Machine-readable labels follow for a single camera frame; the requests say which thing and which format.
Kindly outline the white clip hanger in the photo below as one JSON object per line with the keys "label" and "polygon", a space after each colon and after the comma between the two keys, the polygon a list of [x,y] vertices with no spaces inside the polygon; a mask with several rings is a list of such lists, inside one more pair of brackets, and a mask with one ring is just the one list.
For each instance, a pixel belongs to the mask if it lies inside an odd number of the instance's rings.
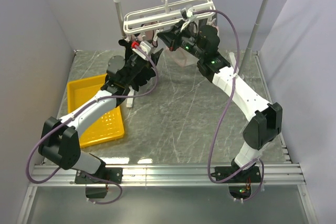
{"label": "white clip hanger", "polygon": [[[194,8],[197,20],[209,18],[210,10],[215,9],[213,0],[181,0],[169,3],[168,0],[161,0],[163,5],[136,10],[127,13],[123,18],[123,31],[126,35],[134,35],[148,30],[160,30],[170,27],[180,20],[183,20],[180,10],[183,8]],[[154,25],[140,27],[141,24],[156,22]]]}

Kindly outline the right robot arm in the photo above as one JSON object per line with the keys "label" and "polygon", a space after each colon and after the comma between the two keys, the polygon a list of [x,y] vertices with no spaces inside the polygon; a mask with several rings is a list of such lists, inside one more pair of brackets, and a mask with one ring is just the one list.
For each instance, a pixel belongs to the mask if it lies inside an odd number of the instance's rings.
{"label": "right robot arm", "polygon": [[248,124],[243,130],[244,143],[232,160],[232,172],[227,177],[221,176],[213,181],[217,184],[231,179],[243,182],[249,177],[251,168],[265,147],[281,133],[281,105],[261,97],[222,57],[218,52],[220,38],[215,27],[204,25],[198,33],[192,34],[188,29],[175,25],[159,32],[157,36],[170,51],[181,48],[196,57],[202,76],[227,94],[228,103],[235,103],[244,114]]}

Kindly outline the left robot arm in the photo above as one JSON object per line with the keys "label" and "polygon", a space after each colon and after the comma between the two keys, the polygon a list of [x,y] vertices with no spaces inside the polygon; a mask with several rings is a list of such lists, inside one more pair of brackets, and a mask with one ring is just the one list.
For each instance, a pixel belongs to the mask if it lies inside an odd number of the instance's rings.
{"label": "left robot arm", "polygon": [[131,90],[158,77],[156,65],[162,50],[156,51],[148,41],[129,44],[124,56],[114,56],[108,62],[106,77],[99,91],[73,112],[44,124],[38,152],[64,170],[76,169],[87,173],[94,183],[106,177],[103,160],[83,152],[81,135],[107,112],[117,108],[130,97]]}

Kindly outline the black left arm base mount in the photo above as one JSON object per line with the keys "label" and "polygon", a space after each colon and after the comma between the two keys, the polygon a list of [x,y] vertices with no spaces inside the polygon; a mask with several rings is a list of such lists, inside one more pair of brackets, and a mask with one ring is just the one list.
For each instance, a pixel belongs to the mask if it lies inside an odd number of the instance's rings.
{"label": "black left arm base mount", "polygon": [[79,171],[75,176],[75,184],[103,184],[102,180],[108,180],[116,184],[121,184],[123,176],[122,167],[105,167],[102,171],[89,176]]}

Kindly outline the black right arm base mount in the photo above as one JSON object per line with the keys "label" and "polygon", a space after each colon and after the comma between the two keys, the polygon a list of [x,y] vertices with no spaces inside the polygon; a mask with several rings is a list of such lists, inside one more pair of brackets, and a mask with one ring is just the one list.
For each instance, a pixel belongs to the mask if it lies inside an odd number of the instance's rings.
{"label": "black right arm base mount", "polygon": [[[216,181],[220,181],[224,178],[232,175],[236,170],[233,167],[228,166],[216,166],[215,171],[211,173],[211,176],[215,178]],[[227,181],[227,183],[232,184],[246,184],[246,183],[259,183],[261,182],[262,171],[259,167],[253,166],[247,170],[239,172],[237,175],[232,177]]]}

